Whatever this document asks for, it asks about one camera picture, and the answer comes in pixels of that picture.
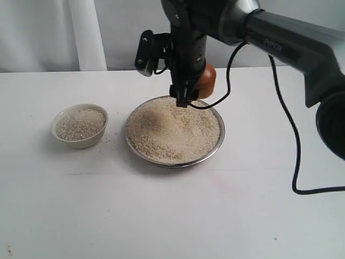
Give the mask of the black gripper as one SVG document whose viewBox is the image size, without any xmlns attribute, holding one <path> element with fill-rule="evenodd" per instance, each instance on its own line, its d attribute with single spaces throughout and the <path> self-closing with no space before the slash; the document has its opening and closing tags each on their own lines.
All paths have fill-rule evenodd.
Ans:
<svg viewBox="0 0 345 259">
<path fill-rule="evenodd" d="M 134 65 L 146 77 L 159 75 L 170 69 L 173 48 L 177 79 L 172 79 L 169 95 L 177 107 L 188 107 L 198 99 L 196 79 L 205 69 L 206 38 L 220 39 L 219 24 L 226 1 L 162 1 L 161 4 L 171 34 L 144 31 Z"/>
</svg>

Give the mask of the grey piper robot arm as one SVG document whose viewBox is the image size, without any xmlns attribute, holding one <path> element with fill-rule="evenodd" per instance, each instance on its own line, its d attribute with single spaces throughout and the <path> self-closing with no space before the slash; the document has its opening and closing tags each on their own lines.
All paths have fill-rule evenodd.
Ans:
<svg viewBox="0 0 345 259">
<path fill-rule="evenodd" d="M 142 33 L 135 68 L 149 77 L 164 60 L 177 105 L 211 94 L 202 86 L 207 37 L 251 44 L 300 71 L 305 104 L 318 105 L 316 127 L 325 145 L 344 158 L 344 33 L 263 10 L 257 1 L 162 1 L 170 32 Z"/>
</svg>

